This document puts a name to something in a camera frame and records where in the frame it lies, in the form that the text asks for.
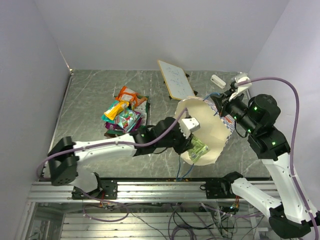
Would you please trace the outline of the small olive green packet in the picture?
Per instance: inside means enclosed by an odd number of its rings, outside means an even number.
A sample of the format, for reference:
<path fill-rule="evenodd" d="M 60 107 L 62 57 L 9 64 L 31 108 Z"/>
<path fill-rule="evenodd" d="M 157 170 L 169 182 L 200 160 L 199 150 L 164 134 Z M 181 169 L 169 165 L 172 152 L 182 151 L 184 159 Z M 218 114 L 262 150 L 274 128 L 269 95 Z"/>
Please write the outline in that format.
<path fill-rule="evenodd" d="M 188 150 L 188 156 L 195 164 L 202 156 L 209 152 L 209 147 L 196 136 L 193 136 L 191 144 L 193 147 Z"/>

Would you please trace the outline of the blue checkered paper bag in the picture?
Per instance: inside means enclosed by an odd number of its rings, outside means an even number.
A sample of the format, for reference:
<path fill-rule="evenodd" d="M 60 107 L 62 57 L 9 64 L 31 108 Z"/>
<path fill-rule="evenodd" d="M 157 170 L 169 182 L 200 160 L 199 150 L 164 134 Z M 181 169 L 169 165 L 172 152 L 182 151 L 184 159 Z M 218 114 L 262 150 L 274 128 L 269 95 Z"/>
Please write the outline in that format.
<path fill-rule="evenodd" d="M 195 166 L 215 164 L 235 130 L 235 119 L 231 116 L 220 117 L 215 104 L 209 100 L 209 97 L 205 99 L 188 97 L 179 101 L 174 117 L 177 118 L 184 109 L 187 109 L 187 112 L 183 113 L 178 122 L 180 123 L 182 119 L 187 117 L 196 118 L 200 123 L 200 129 L 192 134 L 208 146 L 209 152 L 203 155 L 196 163 L 190 160 L 188 151 L 180 154 L 178 162 L 184 161 L 191 167 L 182 176 L 179 176 L 180 173 L 178 172 L 176 175 L 177 181 L 184 179 Z"/>

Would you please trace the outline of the green snack packet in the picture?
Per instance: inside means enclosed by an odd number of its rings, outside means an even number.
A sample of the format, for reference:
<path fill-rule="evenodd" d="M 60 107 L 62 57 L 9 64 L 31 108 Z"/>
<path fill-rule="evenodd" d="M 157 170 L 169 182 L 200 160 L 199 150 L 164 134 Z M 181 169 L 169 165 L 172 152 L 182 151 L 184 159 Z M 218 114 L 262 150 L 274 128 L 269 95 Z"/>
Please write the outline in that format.
<path fill-rule="evenodd" d="M 148 121 L 148 112 L 149 112 L 149 96 L 146 96 L 146 100 L 143 101 L 140 105 L 135 108 L 135 111 L 140 113 L 140 125 L 145 126 Z"/>

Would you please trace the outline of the teal Fox's candy bag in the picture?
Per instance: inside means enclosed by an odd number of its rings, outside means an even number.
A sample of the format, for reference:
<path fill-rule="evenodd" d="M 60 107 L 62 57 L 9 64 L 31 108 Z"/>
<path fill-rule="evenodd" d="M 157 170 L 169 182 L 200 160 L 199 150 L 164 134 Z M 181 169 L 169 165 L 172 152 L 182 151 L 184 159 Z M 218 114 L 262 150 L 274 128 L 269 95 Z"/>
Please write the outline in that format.
<path fill-rule="evenodd" d="M 137 124 L 140 121 L 141 114 L 139 112 L 136 112 L 128 106 L 123 112 L 121 112 L 119 115 L 116 116 L 114 120 L 109 120 L 106 117 L 103 117 L 103 114 L 101 116 L 101 119 L 105 122 L 116 124 L 122 129 L 124 129 L 126 132 L 131 130 L 135 124 Z"/>

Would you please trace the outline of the brown Kettle chips bag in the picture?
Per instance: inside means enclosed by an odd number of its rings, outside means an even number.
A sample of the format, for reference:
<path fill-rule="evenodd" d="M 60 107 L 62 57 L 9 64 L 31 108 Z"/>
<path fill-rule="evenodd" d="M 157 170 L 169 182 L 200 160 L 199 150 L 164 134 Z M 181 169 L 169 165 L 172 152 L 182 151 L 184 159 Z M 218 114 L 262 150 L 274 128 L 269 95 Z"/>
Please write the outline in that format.
<path fill-rule="evenodd" d="M 110 139 L 110 138 L 116 138 L 116 137 L 118 137 L 118 135 L 116 135 L 116 134 L 110 134 L 110 133 L 107 133 L 107 132 L 104 134 L 104 136 L 105 136 L 106 138 L 109 138 L 109 139 Z"/>

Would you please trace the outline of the purple candy bag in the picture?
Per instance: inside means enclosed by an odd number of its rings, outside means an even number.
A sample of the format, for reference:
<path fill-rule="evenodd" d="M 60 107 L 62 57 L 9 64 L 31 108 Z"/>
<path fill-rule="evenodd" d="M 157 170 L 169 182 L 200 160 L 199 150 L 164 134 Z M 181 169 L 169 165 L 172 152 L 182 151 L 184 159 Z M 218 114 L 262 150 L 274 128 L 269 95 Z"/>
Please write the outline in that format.
<path fill-rule="evenodd" d="M 122 136 L 124 134 L 136 131 L 140 127 L 140 125 L 141 125 L 141 123 L 138 122 L 137 124 L 134 125 L 134 127 L 131 130 L 125 131 L 124 129 L 119 127 L 117 124 L 106 122 L 105 123 L 105 128 L 106 128 L 106 133 L 109 134 L 109 135 Z"/>

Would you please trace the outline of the orange snack packet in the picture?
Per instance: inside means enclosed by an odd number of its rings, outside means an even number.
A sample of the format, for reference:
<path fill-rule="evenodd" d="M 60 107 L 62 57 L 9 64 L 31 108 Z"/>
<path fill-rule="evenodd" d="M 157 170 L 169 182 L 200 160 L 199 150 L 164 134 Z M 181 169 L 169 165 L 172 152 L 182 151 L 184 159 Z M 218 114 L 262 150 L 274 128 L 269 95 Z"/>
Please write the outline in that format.
<path fill-rule="evenodd" d="M 146 102 L 148 98 L 140 93 L 128 88 L 127 86 L 123 86 L 115 97 L 117 101 L 126 101 L 129 102 L 129 106 L 132 110 L 140 106 L 142 103 Z"/>

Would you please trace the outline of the yellow snack packet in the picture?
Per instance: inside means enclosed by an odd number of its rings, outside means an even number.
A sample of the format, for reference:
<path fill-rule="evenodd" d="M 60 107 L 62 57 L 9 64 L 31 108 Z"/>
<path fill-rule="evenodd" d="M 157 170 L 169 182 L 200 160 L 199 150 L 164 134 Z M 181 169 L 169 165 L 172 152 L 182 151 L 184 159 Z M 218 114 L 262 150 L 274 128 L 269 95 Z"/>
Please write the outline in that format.
<path fill-rule="evenodd" d="M 108 108 L 107 111 L 103 113 L 103 117 L 113 121 L 116 116 L 118 116 L 120 113 L 122 113 L 125 109 L 129 107 L 130 103 L 125 100 L 115 100 L 113 104 Z"/>

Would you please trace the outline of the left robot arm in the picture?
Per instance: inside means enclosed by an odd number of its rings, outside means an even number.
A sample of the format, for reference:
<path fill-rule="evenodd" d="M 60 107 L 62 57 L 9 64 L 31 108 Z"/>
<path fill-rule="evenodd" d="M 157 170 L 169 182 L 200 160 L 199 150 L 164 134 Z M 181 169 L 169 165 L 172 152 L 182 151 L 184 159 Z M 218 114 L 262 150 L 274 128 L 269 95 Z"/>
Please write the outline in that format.
<path fill-rule="evenodd" d="M 58 187 L 72 185 L 80 195 L 96 199 L 107 193 L 106 185 L 98 173 L 85 169 L 86 163 L 149 155 L 160 148 L 182 154 L 193 148 L 193 133 L 199 128 L 194 117 L 166 117 L 156 125 L 105 140 L 84 142 L 63 137 L 48 154 L 50 182 Z"/>

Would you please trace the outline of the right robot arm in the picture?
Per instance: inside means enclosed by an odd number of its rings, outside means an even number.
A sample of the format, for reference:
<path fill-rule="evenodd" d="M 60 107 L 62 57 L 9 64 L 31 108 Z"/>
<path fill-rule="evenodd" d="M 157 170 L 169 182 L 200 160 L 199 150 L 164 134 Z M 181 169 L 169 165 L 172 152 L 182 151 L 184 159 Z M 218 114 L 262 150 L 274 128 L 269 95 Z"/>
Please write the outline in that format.
<path fill-rule="evenodd" d="M 320 225 L 320 212 L 302 196 L 298 176 L 290 163 L 292 154 L 285 135 L 275 126 L 281 113 L 276 100 L 267 94 L 231 99 L 231 92 L 212 95 L 220 117 L 232 117 L 245 130 L 245 137 L 258 159 L 267 168 L 279 194 L 275 199 L 253 186 L 234 171 L 221 178 L 220 192 L 226 198 L 234 195 L 245 199 L 267 219 L 272 230 L 282 239 L 302 238 Z"/>

